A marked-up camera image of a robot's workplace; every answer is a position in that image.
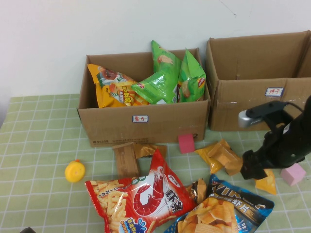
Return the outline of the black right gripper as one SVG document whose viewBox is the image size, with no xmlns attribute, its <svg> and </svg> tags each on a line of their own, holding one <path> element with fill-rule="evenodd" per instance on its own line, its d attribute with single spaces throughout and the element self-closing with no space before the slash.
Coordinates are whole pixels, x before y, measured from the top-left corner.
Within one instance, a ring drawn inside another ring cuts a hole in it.
<svg viewBox="0 0 311 233">
<path fill-rule="evenodd" d="M 243 156 L 241 174 L 245 180 L 261 180 L 267 177 L 264 168 L 288 168 L 305 160 L 305 129 L 301 122 L 286 126 L 273 126 L 265 137 L 263 157 L 261 150 L 246 151 Z"/>
</svg>

